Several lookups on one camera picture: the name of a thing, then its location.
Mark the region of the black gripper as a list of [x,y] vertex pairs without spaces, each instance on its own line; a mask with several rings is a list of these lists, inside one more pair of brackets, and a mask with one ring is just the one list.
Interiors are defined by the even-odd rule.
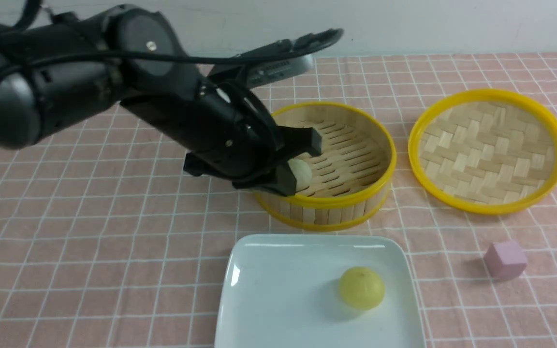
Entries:
[[231,180],[235,189],[292,197],[297,180],[287,163],[263,174],[270,156],[322,155],[316,128],[277,126],[263,102],[236,81],[201,85],[188,101],[174,93],[146,94],[121,105],[186,148],[190,174]]

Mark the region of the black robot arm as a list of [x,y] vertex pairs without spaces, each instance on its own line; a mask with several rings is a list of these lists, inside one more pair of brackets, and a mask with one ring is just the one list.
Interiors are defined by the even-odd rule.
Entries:
[[124,4],[86,19],[51,14],[31,28],[40,0],[28,0],[14,26],[0,24],[0,148],[20,150],[122,108],[187,150],[184,171],[217,177],[236,189],[290,197],[289,161],[322,154],[313,128],[279,126],[251,91],[248,73],[278,60],[299,61],[333,44],[340,29],[298,38],[243,58],[211,59],[228,74],[206,76],[161,13]]

